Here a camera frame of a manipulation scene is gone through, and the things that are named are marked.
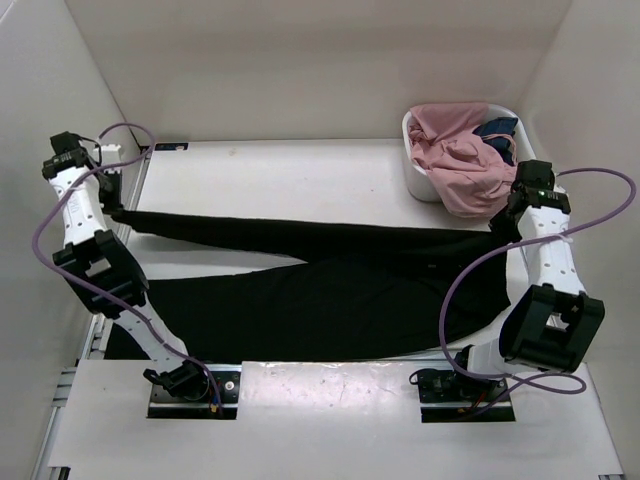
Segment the black trousers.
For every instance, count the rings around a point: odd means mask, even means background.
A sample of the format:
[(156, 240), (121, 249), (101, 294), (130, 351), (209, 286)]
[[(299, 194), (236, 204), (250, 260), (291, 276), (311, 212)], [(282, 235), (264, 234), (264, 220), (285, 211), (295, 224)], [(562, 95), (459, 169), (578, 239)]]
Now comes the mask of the black trousers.
[(404, 355), (490, 325), (510, 304), (489, 232), (120, 210), (142, 234), (290, 257), (262, 271), (154, 280), (160, 318), (201, 359)]

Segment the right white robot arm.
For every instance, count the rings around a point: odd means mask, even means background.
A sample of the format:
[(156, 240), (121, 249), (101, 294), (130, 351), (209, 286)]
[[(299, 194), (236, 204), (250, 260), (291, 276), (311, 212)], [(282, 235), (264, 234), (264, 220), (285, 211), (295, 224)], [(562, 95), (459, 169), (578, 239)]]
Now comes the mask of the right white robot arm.
[(529, 285), (497, 338), (452, 357), (449, 387), (470, 400), (519, 373), (571, 374), (605, 314), (580, 281), (569, 243), (570, 204), (550, 163), (520, 163), (507, 204), (489, 222), (505, 248), (521, 252)]

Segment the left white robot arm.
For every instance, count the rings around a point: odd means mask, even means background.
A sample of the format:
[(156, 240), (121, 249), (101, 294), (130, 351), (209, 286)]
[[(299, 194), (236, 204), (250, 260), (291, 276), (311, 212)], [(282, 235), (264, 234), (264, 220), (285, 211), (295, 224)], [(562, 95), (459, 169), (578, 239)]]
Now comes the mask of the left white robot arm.
[(101, 145), (62, 132), (50, 139), (53, 156), (42, 166), (58, 201), (62, 248), (46, 264), (60, 274), (87, 310), (119, 326), (152, 361), (145, 379), (170, 396), (195, 402), (216, 399), (210, 371), (156, 315), (149, 283), (134, 256), (105, 218), (122, 208), (118, 145)]

